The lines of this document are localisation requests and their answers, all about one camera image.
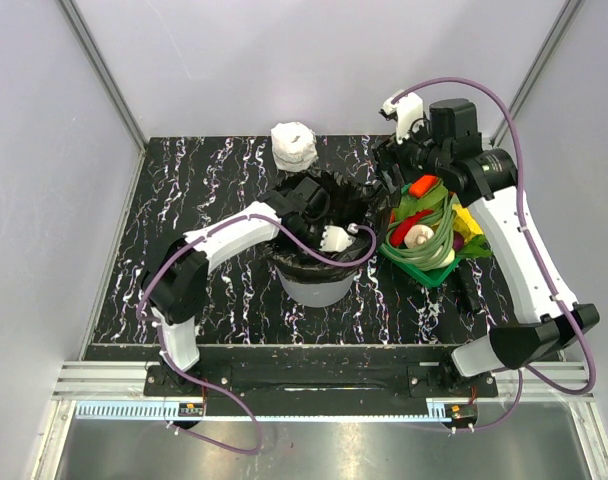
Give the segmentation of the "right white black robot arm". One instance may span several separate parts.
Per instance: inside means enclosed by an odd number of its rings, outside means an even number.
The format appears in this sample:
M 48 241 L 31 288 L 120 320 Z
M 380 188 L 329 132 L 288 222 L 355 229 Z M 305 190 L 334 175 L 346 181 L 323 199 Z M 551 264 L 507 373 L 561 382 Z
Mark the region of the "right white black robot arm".
M 452 352 L 438 373 L 446 393 L 462 395 L 479 374 L 519 369 L 572 345 L 574 324 L 583 332 L 598 324 L 596 306 L 577 300 L 547 253 L 518 195 L 513 158 L 501 148 L 484 148 L 472 102 L 456 98 L 425 108 L 415 93 L 395 94 L 380 112 L 396 130 L 375 148 L 379 165 L 397 181 L 423 174 L 442 180 L 481 227 L 514 306 L 516 324 L 494 327 Z

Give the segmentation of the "grey plastic trash bin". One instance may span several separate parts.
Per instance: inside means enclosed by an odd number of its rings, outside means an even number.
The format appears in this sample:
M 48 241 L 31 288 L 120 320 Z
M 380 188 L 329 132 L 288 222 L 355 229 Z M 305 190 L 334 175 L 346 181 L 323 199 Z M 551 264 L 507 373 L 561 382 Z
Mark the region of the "grey plastic trash bin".
M 296 303 L 305 307 L 324 308 L 344 298 L 354 281 L 355 271 L 343 273 L 338 280 L 300 281 L 277 269 L 281 286 Z

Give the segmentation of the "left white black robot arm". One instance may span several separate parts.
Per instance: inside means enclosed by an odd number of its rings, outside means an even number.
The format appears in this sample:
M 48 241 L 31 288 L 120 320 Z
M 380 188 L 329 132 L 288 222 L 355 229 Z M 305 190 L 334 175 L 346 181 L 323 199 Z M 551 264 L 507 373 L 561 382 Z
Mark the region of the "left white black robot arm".
M 209 275 L 222 263 L 280 234 L 305 247 L 320 247 L 316 223 L 329 212 L 330 194 L 306 177 L 293 188 L 270 190 L 237 214 L 214 225 L 182 234 L 166 252 L 148 262 L 136 316 L 155 325 L 161 356 L 170 366 L 166 383 L 177 394 L 197 390 L 201 372 L 195 320 L 205 304 Z

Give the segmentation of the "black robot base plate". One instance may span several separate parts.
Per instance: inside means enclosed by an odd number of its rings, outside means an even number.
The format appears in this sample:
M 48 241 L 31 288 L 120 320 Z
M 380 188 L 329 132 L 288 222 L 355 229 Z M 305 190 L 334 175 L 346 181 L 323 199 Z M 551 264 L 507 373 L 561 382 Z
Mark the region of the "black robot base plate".
M 208 417 L 243 417 L 236 397 L 261 421 L 426 415 L 429 400 L 497 397 L 484 373 L 457 380 L 445 362 L 449 346 L 204 346 L 190 375 L 202 389 L 162 363 L 146 370 L 147 397 L 205 399 Z

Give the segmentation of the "black plastic trash bag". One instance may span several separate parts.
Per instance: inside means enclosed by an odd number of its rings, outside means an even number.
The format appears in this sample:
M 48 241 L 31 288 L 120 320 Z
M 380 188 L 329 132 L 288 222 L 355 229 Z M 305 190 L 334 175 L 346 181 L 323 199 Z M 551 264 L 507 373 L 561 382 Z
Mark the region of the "black plastic trash bag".
M 285 229 L 261 251 L 288 280 L 339 280 L 383 243 L 400 197 L 399 180 L 387 173 L 368 184 L 319 169 L 283 174 L 259 200 L 276 211 Z

